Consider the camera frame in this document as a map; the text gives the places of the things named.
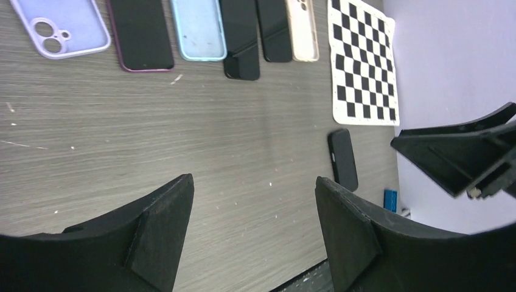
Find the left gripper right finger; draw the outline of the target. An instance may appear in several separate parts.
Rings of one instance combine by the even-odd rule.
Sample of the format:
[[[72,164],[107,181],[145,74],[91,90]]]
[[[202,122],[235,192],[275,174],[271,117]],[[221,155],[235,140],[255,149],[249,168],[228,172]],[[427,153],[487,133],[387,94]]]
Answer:
[[[335,291],[514,291],[515,225],[478,234],[427,226],[318,177]]]

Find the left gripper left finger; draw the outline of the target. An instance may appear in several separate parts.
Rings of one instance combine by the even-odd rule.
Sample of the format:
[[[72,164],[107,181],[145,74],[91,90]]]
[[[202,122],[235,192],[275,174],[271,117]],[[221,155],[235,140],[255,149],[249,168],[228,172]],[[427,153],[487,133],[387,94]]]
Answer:
[[[172,291],[191,174],[59,234],[1,236],[2,291]]]

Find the phone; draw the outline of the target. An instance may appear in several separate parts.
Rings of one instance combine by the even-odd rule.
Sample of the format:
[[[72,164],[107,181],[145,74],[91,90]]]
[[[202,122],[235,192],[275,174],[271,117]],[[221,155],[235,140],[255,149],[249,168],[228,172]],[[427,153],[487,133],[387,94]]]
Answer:
[[[119,64],[128,72],[168,72],[174,67],[162,2],[106,2]]]
[[[342,128],[329,133],[327,142],[335,182],[355,192],[358,175],[349,130]]]
[[[257,11],[253,0],[220,0],[227,56],[227,78],[255,81],[260,77]]]

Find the beige phone case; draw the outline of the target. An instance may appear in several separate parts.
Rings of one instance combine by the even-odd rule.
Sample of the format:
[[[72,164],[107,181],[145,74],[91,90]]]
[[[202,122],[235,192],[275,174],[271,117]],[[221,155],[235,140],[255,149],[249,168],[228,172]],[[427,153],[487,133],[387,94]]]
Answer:
[[[311,0],[286,0],[291,48],[295,61],[319,59],[316,21]]]

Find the black smartphone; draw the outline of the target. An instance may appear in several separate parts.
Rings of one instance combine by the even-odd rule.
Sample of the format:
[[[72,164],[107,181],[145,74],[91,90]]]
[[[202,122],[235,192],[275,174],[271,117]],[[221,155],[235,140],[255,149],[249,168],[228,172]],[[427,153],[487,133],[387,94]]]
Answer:
[[[263,56],[270,63],[293,59],[287,8],[284,0],[256,0]]]

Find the lilac phone case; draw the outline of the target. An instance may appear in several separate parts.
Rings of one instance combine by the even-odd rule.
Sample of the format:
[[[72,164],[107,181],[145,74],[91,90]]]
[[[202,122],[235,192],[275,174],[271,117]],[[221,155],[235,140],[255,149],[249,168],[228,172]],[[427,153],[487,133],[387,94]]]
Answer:
[[[51,60],[105,51],[111,37],[95,1],[11,1],[36,50]]]

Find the light-blue phone case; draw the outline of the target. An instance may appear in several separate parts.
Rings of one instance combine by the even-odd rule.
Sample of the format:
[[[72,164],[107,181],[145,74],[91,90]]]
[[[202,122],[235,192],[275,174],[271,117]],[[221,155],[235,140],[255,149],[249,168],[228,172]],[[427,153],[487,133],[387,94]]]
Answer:
[[[187,61],[222,61],[227,56],[218,0],[172,0],[180,55]]]

